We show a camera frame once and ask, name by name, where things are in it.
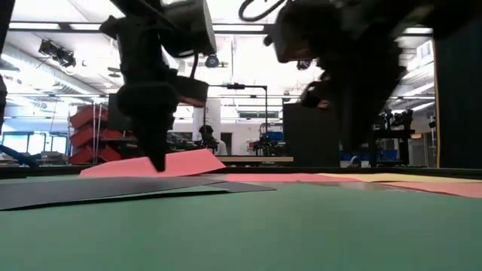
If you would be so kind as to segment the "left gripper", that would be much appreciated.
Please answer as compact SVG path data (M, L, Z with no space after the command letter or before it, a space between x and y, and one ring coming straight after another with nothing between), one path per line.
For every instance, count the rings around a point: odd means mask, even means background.
M172 129L178 103L194 107L206 104L209 84L179 75L176 69L161 71L122 70L124 85L117 92L117 107L132 118L133 133L139 147L157 172L166 168L169 151L167 133ZM142 115L162 112L157 126L152 127Z

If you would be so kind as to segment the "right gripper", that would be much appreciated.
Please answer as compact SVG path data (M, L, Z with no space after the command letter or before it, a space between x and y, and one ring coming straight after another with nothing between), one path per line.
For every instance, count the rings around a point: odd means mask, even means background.
M339 117L345 151L361 151L371 137L379 112L404 73L399 64L401 52L396 41L382 38L363 42L339 55L318 58L323 73L305 88L300 103L308 108L328 109Z

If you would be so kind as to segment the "yellow paper sheet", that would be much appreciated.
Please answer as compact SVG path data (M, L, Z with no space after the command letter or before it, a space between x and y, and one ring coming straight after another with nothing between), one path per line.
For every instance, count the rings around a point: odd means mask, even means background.
M470 178L451 178L426 175L405 175L393 173L376 174L331 174L321 173L325 177L352 178L363 182L422 182L422 183L482 183L482 180Z

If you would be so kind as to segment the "orange paper sheet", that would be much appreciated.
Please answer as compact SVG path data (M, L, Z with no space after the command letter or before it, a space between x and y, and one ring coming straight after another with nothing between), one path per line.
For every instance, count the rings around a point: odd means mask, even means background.
M381 182L381 184L411 190L420 190L429 193L440 193L482 199L482 183Z

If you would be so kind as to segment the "blue workbench panel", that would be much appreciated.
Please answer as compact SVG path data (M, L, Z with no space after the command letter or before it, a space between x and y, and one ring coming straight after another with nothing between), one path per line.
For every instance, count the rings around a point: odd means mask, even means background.
M364 151L361 153L347 153L344 151L340 151L340 160L349 161L354 156L357 156L360 160L369 161L371 158L371 153ZM397 150L380 150L375 153L375 157L377 161L395 161L398 160L398 151Z

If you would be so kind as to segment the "black screen panel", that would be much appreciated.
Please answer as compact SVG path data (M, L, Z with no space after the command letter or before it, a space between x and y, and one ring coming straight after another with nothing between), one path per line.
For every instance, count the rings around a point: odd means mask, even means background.
M125 131L131 130L130 119L124 116L117 106L117 94L108 95L108 120L107 127L112 130Z

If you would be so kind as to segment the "plain black divider panel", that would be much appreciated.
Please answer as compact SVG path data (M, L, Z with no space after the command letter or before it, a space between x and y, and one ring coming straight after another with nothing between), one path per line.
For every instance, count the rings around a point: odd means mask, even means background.
M340 166L340 135L332 111L283 105L283 137L287 154L299 167Z

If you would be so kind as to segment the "person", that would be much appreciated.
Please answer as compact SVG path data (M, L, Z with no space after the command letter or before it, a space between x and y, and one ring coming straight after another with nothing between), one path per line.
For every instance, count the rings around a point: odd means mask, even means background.
M202 125L199 128L199 133L201 134L203 145L211 149L214 155L227 156L226 144L214 137L214 130L210 125Z

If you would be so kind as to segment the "red storage bin rack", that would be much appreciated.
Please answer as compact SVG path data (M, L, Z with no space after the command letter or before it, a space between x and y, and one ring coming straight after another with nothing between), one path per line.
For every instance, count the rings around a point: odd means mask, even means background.
M121 139L121 132L107 127L108 108L103 105L86 105L69 118L73 129L70 135L71 164L104 163L121 159L114 146Z

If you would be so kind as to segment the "black divider panel yellow edge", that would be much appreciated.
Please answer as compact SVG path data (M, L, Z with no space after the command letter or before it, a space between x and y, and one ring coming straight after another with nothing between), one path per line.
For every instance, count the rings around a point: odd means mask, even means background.
M482 20L435 40L438 166L482 169Z

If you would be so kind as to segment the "overhead LED light bar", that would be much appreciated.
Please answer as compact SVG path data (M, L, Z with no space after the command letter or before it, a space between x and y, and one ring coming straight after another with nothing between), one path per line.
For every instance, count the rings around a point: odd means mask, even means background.
M8 29L12 32L96 33L100 26L100 23L13 21ZM215 34L222 35L267 35L272 27L273 24L215 23L213 30ZM399 36L423 37L431 34L430 28L417 26L405 29Z

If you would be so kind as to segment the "thin black gantry frame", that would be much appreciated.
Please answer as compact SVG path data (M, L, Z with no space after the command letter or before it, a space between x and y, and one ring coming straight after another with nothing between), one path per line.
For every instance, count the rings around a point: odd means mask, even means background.
M239 83L232 83L232 84L217 84L217 85L209 85L210 87L221 87L226 88L229 90L244 90L246 88L258 88L264 90L264 124L267 127L268 124L268 87L266 85L246 85L246 84L239 84Z

